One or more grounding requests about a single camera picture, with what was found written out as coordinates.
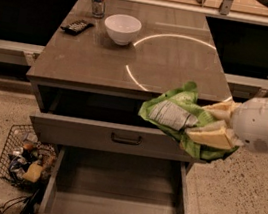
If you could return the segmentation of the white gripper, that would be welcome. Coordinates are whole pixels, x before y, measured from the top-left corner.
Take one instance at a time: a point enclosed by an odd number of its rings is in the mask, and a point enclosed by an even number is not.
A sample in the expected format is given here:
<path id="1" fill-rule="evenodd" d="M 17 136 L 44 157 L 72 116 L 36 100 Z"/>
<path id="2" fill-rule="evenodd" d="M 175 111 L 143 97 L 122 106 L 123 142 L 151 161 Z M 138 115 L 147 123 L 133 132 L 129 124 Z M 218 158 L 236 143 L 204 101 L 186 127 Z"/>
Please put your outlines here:
<path id="1" fill-rule="evenodd" d="M 244 146 L 256 153 L 268 153 L 268 98 L 252 98 L 242 105 L 233 100 L 218 102 L 203 109 L 225 121 L 185 129 L 192 141 L 223 150 Z"/>

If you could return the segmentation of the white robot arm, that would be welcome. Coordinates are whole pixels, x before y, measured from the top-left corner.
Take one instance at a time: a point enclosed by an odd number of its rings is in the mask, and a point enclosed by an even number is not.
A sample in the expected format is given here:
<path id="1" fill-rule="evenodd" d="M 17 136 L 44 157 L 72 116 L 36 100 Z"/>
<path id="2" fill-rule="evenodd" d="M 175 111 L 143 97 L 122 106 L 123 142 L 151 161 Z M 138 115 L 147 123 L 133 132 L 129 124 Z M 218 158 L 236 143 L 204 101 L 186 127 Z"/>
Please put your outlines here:
<path id="1" fill-rule="evenodd" d="M 218 121 L 185 130 L 192 141 L 223 150 L 243 146 L 268 153 L 268 98 L 252 98 L 242 104 L 220 102 L 205 110 Z"/>

